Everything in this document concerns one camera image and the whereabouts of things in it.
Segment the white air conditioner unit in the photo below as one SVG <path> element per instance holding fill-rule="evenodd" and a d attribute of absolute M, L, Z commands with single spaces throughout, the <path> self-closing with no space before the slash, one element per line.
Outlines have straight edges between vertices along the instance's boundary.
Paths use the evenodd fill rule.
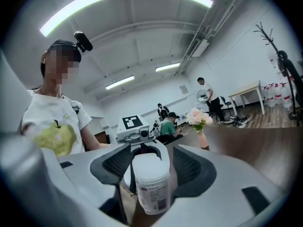
<path fill-rule="evenodd" d="M 202 40 L 199 45 L 196 46 L 193 53 L 191 54 L 192 57 L 199 57 L 205 49 L 208 47 L 209 42 L 207 40 Z"/>

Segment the light wooden table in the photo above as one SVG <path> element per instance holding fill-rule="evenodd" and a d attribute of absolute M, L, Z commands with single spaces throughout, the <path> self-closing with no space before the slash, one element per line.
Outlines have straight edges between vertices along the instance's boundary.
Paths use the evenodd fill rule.
<path fill-rule="evenodd" d="M 232 93 L 231 95 L 229 95 L 229 99 L 230 99 L 230 102 L 232 104 L 232 108 L 233 108 L 233 112 L 234 112 L 234 115 L 237 116 L 238 113 L 237 113 L 237 110 L 236 110 L 236 106 L 235 106 L 235 103 L 233 102 L 233 98 L 234 97 L 237 97 L 237 96 L 240 96 L 241 97 L 241 102 L 242 102 L 242 106 L 243 108 L 245 107 L 245 104 L 244 104 L 244 99 L 243 99 L 243 95 L 246 94 L 246 93 L 249 93 L 249 92 L 252 92 L 252 91 L 256 91 L 257 94 L 258 94 L 258 98 L 259 98 L 259 102 L 260 102 L 260 106 L 261 106 L 261 112 L 262 112 L 262 115 L 265 115 L 265 109 L 264 109 L 264 104 L 263 104 L 263 98 L 262 98 L 262 95 L 261 95 L 261 86 L 260 86 L 260 80 L 257 80 L 255 82 L 252 82 L 244 87 L 242 87 L 241 89 L 239 89 L 238 91 Z"/>

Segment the person's left forearm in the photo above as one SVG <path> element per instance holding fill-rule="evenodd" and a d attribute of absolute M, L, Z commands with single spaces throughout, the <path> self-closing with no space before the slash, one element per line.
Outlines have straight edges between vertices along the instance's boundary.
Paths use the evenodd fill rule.
<path fill-rule="evenodd" d="M 100 143 L 97 140 L 97 138 L 90 131 L 88 124 L 81 129 L 80 134 L 81 134 L 81 137 L 82 137 L 86 147 L 90 151 L 97 150 L 97 149 L 102 149 L 102 148 L 108 148 L 108 147 L 112 146 L 112 143 L 111 144 Z"/>

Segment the pink vase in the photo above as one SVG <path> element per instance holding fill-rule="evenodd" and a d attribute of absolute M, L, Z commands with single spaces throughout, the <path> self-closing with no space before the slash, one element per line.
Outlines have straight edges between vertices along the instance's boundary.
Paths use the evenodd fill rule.
<path fill-rule="evenodd" d="M 208 140 L 203 131 L 197 133 L 198 142 L 201 149 L 209 150 Z"/>

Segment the black standing fan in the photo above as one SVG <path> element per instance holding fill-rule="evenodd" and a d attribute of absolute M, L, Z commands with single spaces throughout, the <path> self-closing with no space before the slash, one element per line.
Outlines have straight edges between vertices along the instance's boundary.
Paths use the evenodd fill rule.
<path fill-rule="evenodd" d="M 208 101 L 208 92 L 205 90 L 199 90 L 196 94 L 196 98 L 198 100 L 198 102 L 202 103 L 202 104 L 207 104 Z"/>

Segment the pastel flower bouquet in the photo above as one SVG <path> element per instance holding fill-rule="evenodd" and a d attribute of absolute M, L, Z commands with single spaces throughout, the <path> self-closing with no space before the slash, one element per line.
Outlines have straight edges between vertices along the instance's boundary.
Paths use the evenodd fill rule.
<path fill-rule="evenodd" d="M 208 113 L 193 108 L 186 113 L 186 122 L 197 132 L 202 132 L 205 126 L 213 123 L 213 119 Z"/>

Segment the person's white shirt torso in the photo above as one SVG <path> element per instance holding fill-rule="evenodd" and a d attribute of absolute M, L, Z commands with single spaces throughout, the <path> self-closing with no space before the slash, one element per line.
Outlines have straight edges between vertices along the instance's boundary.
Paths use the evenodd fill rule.
<path fill-rule="evenodd" d="M 84 152 L 80 131 L 92 118 L 75 100 L 27 91 L 31 103 L 19 125 L 19 132 L 40 148 L 48 148 L 57 156 Z"/>

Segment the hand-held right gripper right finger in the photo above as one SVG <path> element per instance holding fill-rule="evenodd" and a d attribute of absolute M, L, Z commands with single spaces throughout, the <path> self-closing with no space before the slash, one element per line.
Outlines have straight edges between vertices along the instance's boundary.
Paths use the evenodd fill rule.
<path fill-rule="evenodd" d="M 246 162 L 175 145 L 178 185 L 172 205 L 152 227 L 263 227 L 286 195 Z"/>

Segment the black coat rack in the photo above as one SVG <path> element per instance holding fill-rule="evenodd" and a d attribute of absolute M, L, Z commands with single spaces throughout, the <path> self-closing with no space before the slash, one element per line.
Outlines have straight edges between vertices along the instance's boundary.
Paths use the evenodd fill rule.
<path fill-rule="evenodd" d="M 263 29 L 263 26 L 262 26 L 261 22 L 259 23 L 259 25 L 256 24 L 256 26 L 257 26 L 258 30 L 255 30 L 253 32 L 254 33 L 261 33 L 261 37 L 263 38 L 263 40 L 267 41 L 266 45 L 272 45 L 274 51 L 276 52 L 276 56 L 277 56 L 277 52 L 279 50 L 277 49 L 277 47 L 274 44 L 274 38 L 272 37 L 273 29 L 271 29 L 270 34 L 267 35 L 266 32 Z M 303 123 L 303 104 L 302 104 L 302 101 L 299 103 L 296 100 L 296 88 L 295 88 L 295 85 L 294 85 L 293 77 L 290 75 L 290 73 L 288 71 L 286 72 L 286 74 L 287 74 L 287 76 L 285 78 L 287 78 L 289 86 L 290 86 L 291 95 L 292 95 L 292 103 L 293 103 L 293 108 L 292 108 L 293 111 L 288 115 L 288 117 L 291 120 L 296 120 L 297 126 L 299 126 L 299 124 L 300 124 L 299 122 Z"/>

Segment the group of water jugs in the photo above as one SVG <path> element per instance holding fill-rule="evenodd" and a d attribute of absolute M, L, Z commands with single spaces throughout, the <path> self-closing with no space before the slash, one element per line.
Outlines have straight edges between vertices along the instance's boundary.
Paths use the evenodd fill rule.
<path fill-rule="evenodd" d="M 286 111 L 293 108 L 292 95 L 288 82 L 272 83 L 261 87 L 261 95 L 265 105 L 275 107 L 281 105 Z"/>

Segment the white ceiling pipe run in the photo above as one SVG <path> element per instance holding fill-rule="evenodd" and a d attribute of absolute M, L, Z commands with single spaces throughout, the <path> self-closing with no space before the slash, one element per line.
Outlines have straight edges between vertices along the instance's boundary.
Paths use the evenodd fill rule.
<path fill-rule="evenodd" d="M 201 56 L 191 56 L 196 46 L 199 45 L 204 39 L 210 44 L 210 42 L 214 39 L 216 34 L 242 1 L 243 0 L 213 0 L 211 8 L 208 9 L 201 24 L 199 25 L 174 76 L 184 75 L 186 73 L 192 61 Z"/>

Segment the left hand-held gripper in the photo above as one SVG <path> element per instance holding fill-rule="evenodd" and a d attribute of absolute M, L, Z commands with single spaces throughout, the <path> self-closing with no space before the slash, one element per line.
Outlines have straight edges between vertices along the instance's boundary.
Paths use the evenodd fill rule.
<path fill-rule="evenodd" d="M 145 145 L 147 149 L 154 150 L 156 156 L 146 157 L 145 164 L 149 166 L 149 168 L 156 168 L 156 170 L 160 169 L 160 167 L 165 167 L 169 172 L 170 159 L 168 150 L 164 144 L 154 139 L 156 139 L 156 137 L 154 133 L 150 133 L 150 124 L 140 115 L 126 116 L 119 119 L 116 136 L 117 142 L 131 144 L 146 142 Z M 144 143 L 131 146 L 131 160 L 133 160 L 135 156 L 144 153 Z"/>

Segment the black office chair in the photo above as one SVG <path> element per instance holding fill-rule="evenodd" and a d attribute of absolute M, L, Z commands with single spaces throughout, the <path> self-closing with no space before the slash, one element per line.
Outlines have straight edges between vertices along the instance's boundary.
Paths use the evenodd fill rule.
<path fill-rule="evenodd" d="M 303 80 L 295 69 L 293 63 L 288 59 L 286 52 L 278 51 L 278 67 L 282 72 L 284 77 L 287 76 L 286 72 L 288 71 L 294 79 L 294 85 L 296 88 L 296 100 L 303 104 Z"/>
<path fill-rule="evenodd" d="M 237 113 L 236 102 L 232 98 L 230 98 L 229 101 L 226 101 L 225 97 L 223 97 L 223 96 L 220 96 L 220 98 L 223 101 L 224 105 L 227 106 L 230 115 L 232 115 L 231 109 L 230 109 L 230 107 L 231 107 L 233 109 L 233 111 L 234 111 L 234 115 L 237 116 L 238 113 Z"/>

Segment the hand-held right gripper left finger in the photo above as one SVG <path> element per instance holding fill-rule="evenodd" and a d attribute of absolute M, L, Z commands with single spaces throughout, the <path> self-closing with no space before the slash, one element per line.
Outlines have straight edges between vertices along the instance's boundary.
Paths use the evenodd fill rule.
<path fill-rule="evenodd" d="M 38 227 L 125 227 L 119 189 L 130 145 L 58 157 L 17 133 L 1 135 L 1 180 Z"/>

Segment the person's black cap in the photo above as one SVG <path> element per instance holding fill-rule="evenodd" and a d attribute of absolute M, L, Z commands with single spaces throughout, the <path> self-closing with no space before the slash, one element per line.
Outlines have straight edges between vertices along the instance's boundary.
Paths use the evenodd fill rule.
<path fill-rule="evenodd" d="M 57 51 L 60 56 L 67 56 L 70 61 L 81 62 L 81 53 L 76 44 L 71 41 L 58 39 L 46 51 Z"/>

